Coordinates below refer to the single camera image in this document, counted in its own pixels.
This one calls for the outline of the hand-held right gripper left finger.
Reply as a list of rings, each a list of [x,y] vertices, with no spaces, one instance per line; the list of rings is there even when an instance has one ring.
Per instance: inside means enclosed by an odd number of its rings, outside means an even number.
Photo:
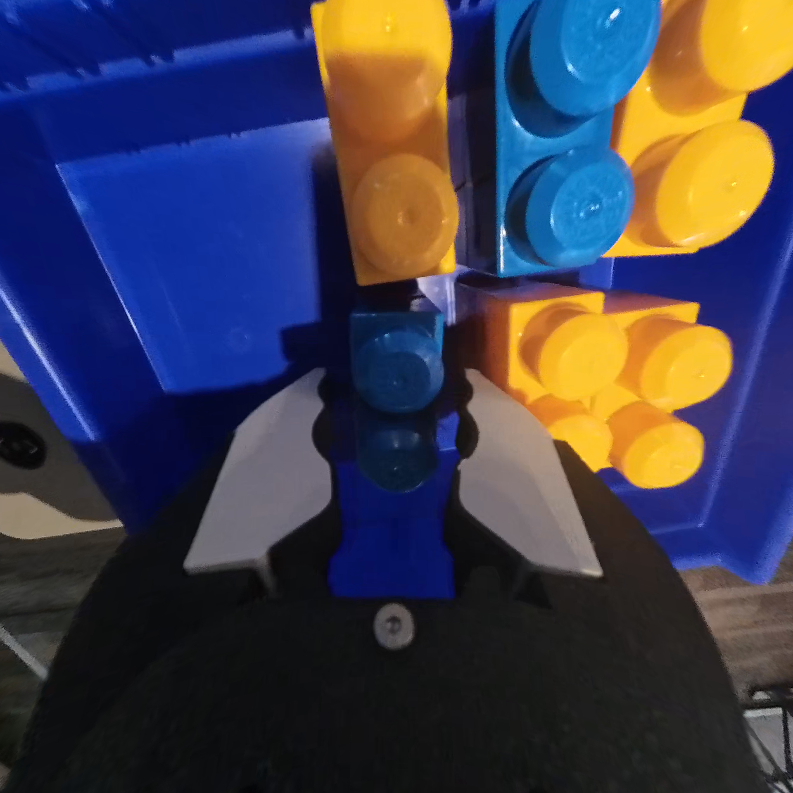
[[[184,559],[184,572],[254,572],[268,593],[288,580],[272,552],[332,502],[332,471],[313,428],[326,369],[312,369],[257,406],[234,430]]]

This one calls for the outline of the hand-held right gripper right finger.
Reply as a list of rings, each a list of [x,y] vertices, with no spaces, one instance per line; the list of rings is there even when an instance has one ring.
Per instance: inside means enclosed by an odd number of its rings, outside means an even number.
[[[541,570],[601,578],[603,569],[551,434],[478,370],[465,370],[477,431],[459,466],[461,507]]]

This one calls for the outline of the blue two-stud mega block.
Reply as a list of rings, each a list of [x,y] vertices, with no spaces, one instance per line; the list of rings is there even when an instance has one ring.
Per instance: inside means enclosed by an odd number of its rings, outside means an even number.
[[[626,230],[634,178],[613,117],[660,21],[658,1],[496,2],[497,276],[588,266]]]
[[[351,314],[355,458],[384,491],[414,491],[437,468],[430,406],[445,379],[444,325],[443,314],[426,299]]]

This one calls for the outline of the blue plastic bin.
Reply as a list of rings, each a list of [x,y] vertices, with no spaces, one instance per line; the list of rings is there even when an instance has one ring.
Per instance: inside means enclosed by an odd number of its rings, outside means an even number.
[[[313,3],[2,2],[2,342],[128,531],[250,411],[326,369],[342,391],[328,398],[332,591],[451,596],[440,521],[477,439],[466,288],[546,283],[696,302],[729,337],[728,381],[677,412],[706,442],[691,479],[639,489],[592,472],[678,569],[770,580],[791,543],[791,71],[746,100],[775,169],[731,236],[499,277],[496,2],[444,2],[456,266],[359,286]],[[445,322],[438,465],[391,493],[355,458],[350,319],[417,299]]]

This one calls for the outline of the black table grommet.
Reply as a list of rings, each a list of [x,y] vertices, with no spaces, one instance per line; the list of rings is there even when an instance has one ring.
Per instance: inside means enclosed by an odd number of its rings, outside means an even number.
[[[47,460],[47,444],[25,424],[2,421],[1,460],[19,470],[38,470]]]

